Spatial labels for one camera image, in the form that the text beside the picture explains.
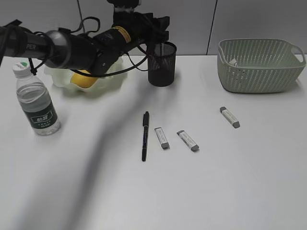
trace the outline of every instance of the robotic arm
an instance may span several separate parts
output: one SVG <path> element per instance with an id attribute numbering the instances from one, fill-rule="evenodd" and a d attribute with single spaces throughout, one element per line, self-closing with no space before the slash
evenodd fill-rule
<path id="1" fill-rule="evenodd" d="M 114 24 L 94 37 L 89 32 L 73 35 L 76 31 L 64 28 L 39 35 L 18 25 L 0 27 L 0 61 L 3 56 L 37 58 L 51 68 L 85 69 L 98 77 L 139 45 L 146 44 L 150 51 L 155 44 L 168 40 L 169 17 L 134 12 L 140 0 L 107 1 L 114 4 Z"/>

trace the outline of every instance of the pen clip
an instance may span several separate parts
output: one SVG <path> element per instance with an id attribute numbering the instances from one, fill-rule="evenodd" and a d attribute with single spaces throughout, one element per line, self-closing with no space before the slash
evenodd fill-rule
<path id="1" fill-rule="evenodd" d="M 145 126 L 145 114 L 143 115 L 143 127 Z"/>

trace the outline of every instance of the wall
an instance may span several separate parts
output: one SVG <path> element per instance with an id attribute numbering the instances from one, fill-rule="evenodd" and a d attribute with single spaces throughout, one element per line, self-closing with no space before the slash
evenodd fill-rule
<path id="1" fill-rule="evenodd" d="M 208 54 L 231 38 L 278 38 L 307 53 L 306 9 L 305 0 L 219 0 Z"/>
<path id="2" fill-rule="evenodd" d="M 0 25 L 19 19 L 31 31 L 77 28 L 80 22 L 76 0 L 3 0 Z"/>
<path id="3" fill-rule="evenodd" d="M 80 0 L 83 16 L 101 19 L 102 30 L 112 24 L 113 6 L 106 0 Z M 180 55 L 206 52 L 215 0 L 143 0 L 136 11 L 153 12 L 155 17 L 170 16 L 170 41 Z"/>
<path id="4" fill-rule="evenodd" d="M 80 0 L 80 4 L 83 17 L 101 19 L 101 32 L 110 28 L 113 5 L 106 0 Z M 137 11 L 169 15 L 170 41 L 177 45 L 177 53 L 204 55 L 214 6 L 215 0 L 143 0 Z M 217 54 L 221 40 L 253 37 L 284 39 L 307 53 L 306 9 L 305 0 L 218 0 L 208 54 Z M 0 7 L 0 25 L 16 18 L 32 31 L 43 32 L 59 26 L 75 29 L 80 22 L 77 0 L 6 0 Z M 94 29 L 95 22 L 85 27 Z"/>

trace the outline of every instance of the black pen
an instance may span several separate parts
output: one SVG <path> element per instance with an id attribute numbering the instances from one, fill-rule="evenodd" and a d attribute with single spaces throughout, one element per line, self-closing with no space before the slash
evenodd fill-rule
<path id="1" fill-rule="evenodd" d="M 148 142 L 148 128 L 149 128 L 149 112 L 146 112 L 143 116 L 143 149 L 142 149 L 142 161 L 146 161 L 147 156 L 147 142 Z"/>

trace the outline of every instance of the yellow object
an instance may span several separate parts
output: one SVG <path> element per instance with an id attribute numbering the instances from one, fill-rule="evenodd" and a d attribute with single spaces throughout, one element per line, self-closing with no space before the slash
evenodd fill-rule
<path id="1" fill-rule="evenodd" d="M 85 70 L 81 70 L 82 73 L 89 73 Z M 98 80 L 98 78 L 91 78 L 74 73 L 71 77 L 71 83 L 78 85 L 81 88 L 88 89 Z"/>
<path id="2" fill-rule="evenodd" d="M 123 35 L 127 43 L 131 42 L 130 34 L 123 27 L 117 25 L 117 26 L 114 26 L 112 29 L 118 30 L 121 33 L 121 35 Z"/>

